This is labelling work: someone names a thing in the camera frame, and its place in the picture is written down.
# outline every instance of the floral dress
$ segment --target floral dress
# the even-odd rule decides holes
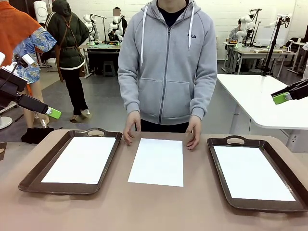
[[[29,54],[30,57],[34,60],[34,63],[27,68],[19,66],[17,68],[17,73],[19,74],[19,76],[27,80],[28,83],[37,82],[39,80],[40,68],[37,63],[35,48],[38,48],[43,52],[47,52],[51,50],[56,43],[57,41],[43,27],[40,27],[32,35],[22,41],[14,49],[13,54],[19,54],[20,56]]]

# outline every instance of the person sitting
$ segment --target person sitting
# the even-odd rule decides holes
[[[239,19],[237,28],[234,28],[229,34],[229,41],[237,41],[236,33],[241,31],[241,25],[242,25],[242,22],[241,22],[241,19]]]

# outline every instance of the table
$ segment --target table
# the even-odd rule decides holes
[[[308,130],[308,98],[276,105],[271,94],[286,85],[270,76],[218,75],[218,80],[237,103],[230,134],[236,133],[239,110],[242,108],[259,127],[291,129],[287,147],[292,152],[308,152],[308,137],[306,141],[301,137],[306,133],[302,130]]]
[[[299,55],[299,51],[300,51],[300,48],[305,46],[306,43],[303,43],[303,42],[294,42],[292,43],[292,45],[297,45],[298,46],[298,49],[297,49],[297,52],[296,52],[296,55],[295,55],[295,58],[294,58],[294,63],[293,63],[293,66],[291,69],[288,69],[288,71],[291,71],[293,73],[296,73],[296,74],[299,74],[297,71],[295,71],[295,66],[296,66],[296,61],[297,61],[297,58],[298,58],[298,55]]]
[[[230,44],[230,43],[227,43],[227,42],[224,42],[223,44],[226,45],[227,50],[226,50],[224,66],[221,69],[224,72],[228,72],[226,68],[228,68],[230,66],[230,63],[232,61],[232,47],[235,47],[236,44]]]
[[[240,71],[241,71],[243,59],[254,59],[255,61],[254,61],[254,65],[253,65],[253,68],[252,68],[252,69],[254,69],[256,67],[257,59],[266,58],[269,55],[268,53],[254,53],[253,52],[254,50],[262,51],[262,48],[251,47],[251,51],[243,51],[239,48],[234,47],[233,51],[235,52],[235,55],[234,55],[233,63],[232,63],[232,66],[227,69],[227,71],[230,72],[231,74],[238,74],[239,75]],[[241,55],[241,58],[240,58],[240,62],[239,62],[239,69],[236,73],[235,68],[236,68],[237,59],[238,59],[239,54]],[[272,55],[272,58],[274,59],[273,66],[276,65],[277,59],[282,57],[282,63],[281,63],[277,78],[280,77],[285,58],[288,55],[296,55],[296,53],[284,51],[283,53],[273,53],[273,55]]]
[[[183,151],[184,187],[128,183],[139,144],[121,141],[105,176],[93,196],[55,196],[25,193],[17,185],[67,130],[48,135],[4,178],[0,178],[1,231],[307,231],[308,213],[267,214],[233,209],[223,194],[203,135],[194,152]],[[144,138],[183,140],[185,134],[142,133]],[[276,138],[264,139],[281,155],[308,188],[308,170]]]
[[[89,72],[89,56],[88,54],[119,54],[121,50],[121,46],[113,46],[109,48],[97,48],[97,47],[91,47],[90,45],[81,45],[79,47],[81,50],[84,51],[84,56],[86,60],[86,71],[87,74],[85,78],[88,78],[92,75],[92,73]]]

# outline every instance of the hand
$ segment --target hand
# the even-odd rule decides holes
[[[141,131],[141,118],[138,111],[131,112],[126,121],[125,129],[123,131],[124,140],[128,145],[131,145],[132,138],[134,136],[131,134],[131,128],[136,125],[137,131]]]
[[[192,139],[187,143],[188,150],[193,150],[195,147],[197,147],[197,145],[200,142],[201,131],[202,131],[201,119],[196,115],[192,115],[189,120],[188,128],[186,130],[187,135],[193,133]]]

